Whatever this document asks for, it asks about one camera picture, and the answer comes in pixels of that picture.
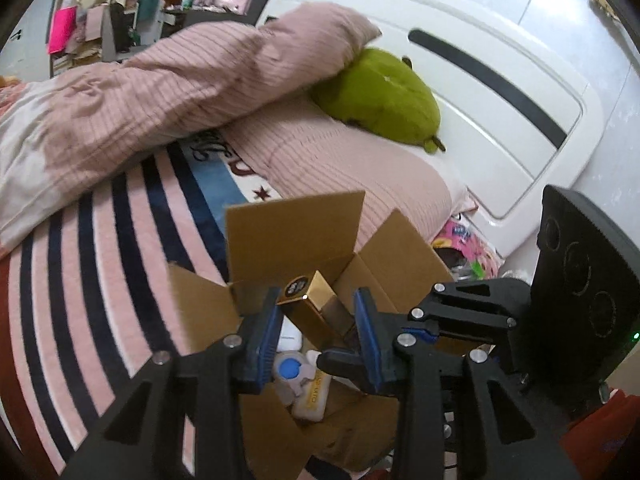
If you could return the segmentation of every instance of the pink pillow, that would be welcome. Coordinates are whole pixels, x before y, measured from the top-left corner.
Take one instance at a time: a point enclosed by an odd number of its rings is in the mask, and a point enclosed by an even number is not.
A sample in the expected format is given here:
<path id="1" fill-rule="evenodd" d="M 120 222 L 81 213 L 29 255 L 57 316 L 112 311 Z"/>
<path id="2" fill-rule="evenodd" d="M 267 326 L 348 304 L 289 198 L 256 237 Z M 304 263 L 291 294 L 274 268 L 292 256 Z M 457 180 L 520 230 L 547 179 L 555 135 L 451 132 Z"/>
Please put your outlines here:
<path id="1" fill-rule="evenodd" d="M 357 249 L 394 209 L 429 242 L 452 214 L 438 171 L 386 139 L 333 120 L 306 95 L 267 105 L 221 130 L 283 198 L 364 189 Z"/>

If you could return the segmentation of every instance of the pink bag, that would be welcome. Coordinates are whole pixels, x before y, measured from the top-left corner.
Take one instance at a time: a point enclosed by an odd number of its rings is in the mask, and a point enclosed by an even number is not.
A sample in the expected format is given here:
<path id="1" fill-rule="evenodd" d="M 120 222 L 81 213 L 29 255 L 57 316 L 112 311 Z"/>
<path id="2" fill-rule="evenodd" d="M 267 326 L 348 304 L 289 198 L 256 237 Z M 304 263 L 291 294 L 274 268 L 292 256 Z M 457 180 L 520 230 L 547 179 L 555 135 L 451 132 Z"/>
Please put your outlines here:
<path id="1" fill-rule="evenodd" d="M 71 34 L 76 26 L 76 7 L 67 7 L 57 10 L 53 15 L 53 25 L 49 37 L 47 52 L 55 54 L 65 49 L 66 42 L 71 38 Z"/>

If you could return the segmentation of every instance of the red star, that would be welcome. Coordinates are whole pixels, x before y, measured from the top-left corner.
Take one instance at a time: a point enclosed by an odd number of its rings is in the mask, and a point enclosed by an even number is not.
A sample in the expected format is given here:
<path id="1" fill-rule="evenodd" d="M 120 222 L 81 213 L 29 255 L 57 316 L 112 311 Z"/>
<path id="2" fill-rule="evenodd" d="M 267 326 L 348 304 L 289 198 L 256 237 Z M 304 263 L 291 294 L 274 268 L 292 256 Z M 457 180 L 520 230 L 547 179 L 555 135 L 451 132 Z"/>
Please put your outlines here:
<path id="1" fill-rule="evenodd" d="M 258 191 L 254 189 L 254 193 L 255 193 L 255 198 L 260 198 L 262 199 L 263 202 L 268 198 L 271 198 L 271 195 L 269 195 L 269 190 L 264 189 L 262 186 L 260 186 L 260 189 Z"/>

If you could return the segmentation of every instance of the red fabric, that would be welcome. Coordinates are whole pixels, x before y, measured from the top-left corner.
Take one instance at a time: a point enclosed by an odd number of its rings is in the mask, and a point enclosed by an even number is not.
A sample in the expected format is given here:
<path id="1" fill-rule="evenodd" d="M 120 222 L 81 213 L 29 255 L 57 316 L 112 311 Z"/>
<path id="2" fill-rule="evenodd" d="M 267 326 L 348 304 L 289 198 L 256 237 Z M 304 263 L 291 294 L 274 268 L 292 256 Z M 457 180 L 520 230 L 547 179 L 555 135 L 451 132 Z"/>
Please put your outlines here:
<path id="1" fill-rule="evenodd" d="M 71 34 L 76 27 L 76 8 L 67 7 L 57 10 L 53 15 L 53 25 L 49 37 L 49 54 L 62 52 L 66 47 L 66 42 L 71 38 Z"/>
<path id="2" fill-rule="evenodd" d="M 560 444 L 584 480 L 597 480 L 640 416 L 640 397 L 621 390 L 597 412 L 576 424 Z"/>

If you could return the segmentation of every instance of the stuffed animal ear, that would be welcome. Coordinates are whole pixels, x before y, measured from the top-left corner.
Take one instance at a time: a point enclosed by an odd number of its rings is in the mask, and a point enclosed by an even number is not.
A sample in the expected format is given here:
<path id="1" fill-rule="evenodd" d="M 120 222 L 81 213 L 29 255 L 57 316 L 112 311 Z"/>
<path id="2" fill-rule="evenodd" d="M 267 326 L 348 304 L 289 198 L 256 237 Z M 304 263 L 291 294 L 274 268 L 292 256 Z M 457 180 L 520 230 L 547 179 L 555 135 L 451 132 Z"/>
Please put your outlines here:
<path id="1" fill-rule="evenodd" d="M 442 143 L 442 141 L 438 137 L 433 137 L 431 140 L 435 143 L 435 145 L 438 147 L 438 149 L 442 153 L 447 151 L 447 149 L 444 147 L 444 144 Z"/>
<path id="2" fill-rule="evenodd" d="M 424 141 L 424 151 L 433 155 L 438 150 L 441 152 L 446 152 L 447 149 L 444 147 L 444 144 L 440 141 L 438 137 L 431 137 L 431 139 L 427 139 Z"/>

